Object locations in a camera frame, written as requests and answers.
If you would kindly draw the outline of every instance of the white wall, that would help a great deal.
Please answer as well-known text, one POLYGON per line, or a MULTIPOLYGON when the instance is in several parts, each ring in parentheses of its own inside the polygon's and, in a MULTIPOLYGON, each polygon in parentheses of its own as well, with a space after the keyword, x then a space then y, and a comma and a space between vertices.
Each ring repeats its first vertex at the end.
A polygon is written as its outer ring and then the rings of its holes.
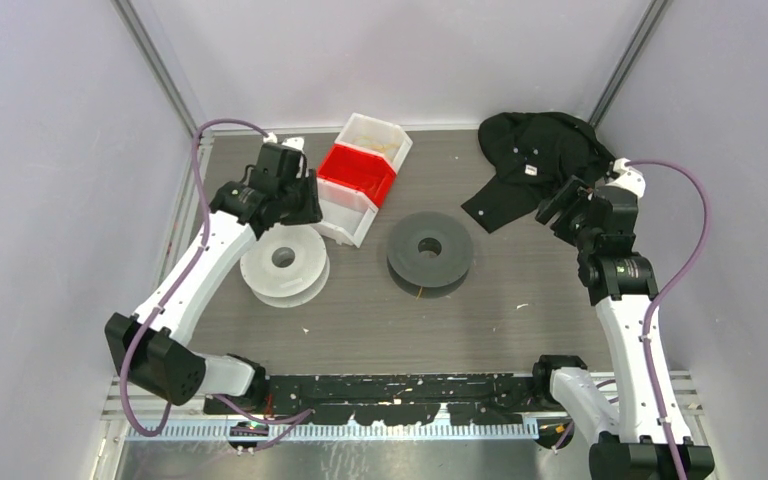
MULTIPOLYGON (((661 324, 726 478, 768 478, 768 2, 673 2, 599 133, 619 155, 688 166, 710 191, 710 243, 661 324)), ((644 173, 639 249, 663 285, 696 242, 699 202, 680 176, 644 173)))
POLYGON ((81 478, 186 145, 110 2, 0 2, 0 479, 81 478))
POLYGON ((134 0, 194 115, 265 127, 592 112, 641 0, 134 0))

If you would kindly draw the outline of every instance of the white plastic container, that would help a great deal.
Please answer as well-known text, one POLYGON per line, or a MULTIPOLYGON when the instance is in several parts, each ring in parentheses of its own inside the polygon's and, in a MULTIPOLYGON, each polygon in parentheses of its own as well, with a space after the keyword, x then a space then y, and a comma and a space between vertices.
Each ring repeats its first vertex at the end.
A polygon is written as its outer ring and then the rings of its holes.
POLYGON ((338 245, 360 247, 378 207, 357 190, 317 178, 319 206, 323 220, 311 225, 323 237, 333 238, 338 245))
POLYGON ((359 113, 349 117, 334 143, 381 155, 397 174, 413 146, 402 127, 359 113))

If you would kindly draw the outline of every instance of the gray wood surface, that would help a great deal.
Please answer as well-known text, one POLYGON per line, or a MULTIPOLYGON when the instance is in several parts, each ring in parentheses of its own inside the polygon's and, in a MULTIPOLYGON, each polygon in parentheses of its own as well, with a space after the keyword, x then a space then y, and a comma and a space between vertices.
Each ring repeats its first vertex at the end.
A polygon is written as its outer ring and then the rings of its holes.
MULTIPOLYGON (((530 371, 543 353, 577 354, 591 369, 612 370, 604 334, 576 278, 575 249, 533 214, 490 235, 461 210, 493 175, 475 132, 410 136, 413 148, 363 246, 326 239, 331 276, 314 300, 292 309, 264 305, 235 267, 190 348, 243 355, 276 374, 530 371), (475 244, 475 264, 450 298, 417 300, 387 273, 388 232, 423 210, 458 219, 475 244)), ((306 136, 312 165, 335 138, 306 136)), ((241 178, 259 142, 217 137, 207 191, 241 178)))

